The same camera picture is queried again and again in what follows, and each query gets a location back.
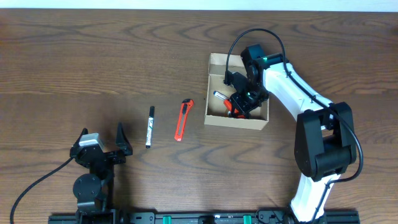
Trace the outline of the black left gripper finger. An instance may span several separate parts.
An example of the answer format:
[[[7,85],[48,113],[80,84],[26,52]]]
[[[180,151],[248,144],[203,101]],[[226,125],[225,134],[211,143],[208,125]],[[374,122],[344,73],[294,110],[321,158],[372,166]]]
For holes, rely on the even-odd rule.
[[[86,135],[86,134],[88,134],[88,130],[87,130],[86,128],[83,128],[82,132],[80,133],[78,139],[75,141],[75,143],[73,144],[73,146],[74,146],[74,147],[78,147],[81,137],[82,137],[83,135]]]
[[[132,146],[124,133],[122,123],[118,123],[115,144],[120,150],[122,150],[125,156],[133,155]]]

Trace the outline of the red black stapler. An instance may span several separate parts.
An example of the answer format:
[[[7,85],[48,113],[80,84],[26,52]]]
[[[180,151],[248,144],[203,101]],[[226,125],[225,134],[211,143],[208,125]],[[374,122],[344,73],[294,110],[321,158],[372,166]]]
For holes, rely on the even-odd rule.
[[[235,108],[232,103],[231,100],[223,100],[223,104],[225,105],[226,109],[227,109],[227,115],[230,118],[241,118],[241,119],[245,119],[245,115],[242,114],[237,108]]]

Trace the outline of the black whiteboard marker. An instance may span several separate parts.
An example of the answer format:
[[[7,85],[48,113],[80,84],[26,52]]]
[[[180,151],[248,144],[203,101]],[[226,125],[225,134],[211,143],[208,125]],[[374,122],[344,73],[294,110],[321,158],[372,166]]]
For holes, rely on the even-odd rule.
[[[149,118],[147,123],[147,134],[146,134],[146,149],[149,149],[152,145],[152,134],[154,126],[154,113],[155,107],[151,106],[149,110]]]

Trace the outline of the blue whiteboard marker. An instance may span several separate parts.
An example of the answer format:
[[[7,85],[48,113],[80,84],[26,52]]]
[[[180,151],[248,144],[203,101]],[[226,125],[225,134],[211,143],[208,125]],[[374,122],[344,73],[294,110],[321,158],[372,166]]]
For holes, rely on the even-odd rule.
[[[214,91],[214,92],[213,92],[213,95],[214,95],[216,98],[220,99],[220,100],[223,100],[223,101],[227,100],[227,101],[229,101],[229,97],[227,97],[226,95],[222,94],[222,93],[219,92],[219,91]]]

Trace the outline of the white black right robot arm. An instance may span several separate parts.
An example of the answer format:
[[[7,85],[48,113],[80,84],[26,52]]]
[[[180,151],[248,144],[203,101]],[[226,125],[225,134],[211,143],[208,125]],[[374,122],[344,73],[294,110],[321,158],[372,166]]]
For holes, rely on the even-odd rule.
[[[356,160],[353,115],[346,103],[319,95],[294,71],[284,54],[266,55],[252,45],[240,54],[246,74],[226,71],[236,90],[229,101],[233,118],[251,117],[273,94],[296,122],[294,156],[301,177],[289,209],[271,211],[269,223],[359,223],[356,211],[324,210],[331,188]]]

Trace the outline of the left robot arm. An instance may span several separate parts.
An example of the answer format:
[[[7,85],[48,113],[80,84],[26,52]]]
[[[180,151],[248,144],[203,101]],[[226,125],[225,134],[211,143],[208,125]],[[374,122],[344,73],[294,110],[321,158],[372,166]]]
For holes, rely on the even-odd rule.
[[[70,149],[70,157],[89,170],[73,184],[77,199],[78,223],[129,223],[129,215],[113,206],[114,166],[124,164],[133,154],[121,123],[116,133],[117,150],[104,152],[104,144],[98,133],[83,129]]]

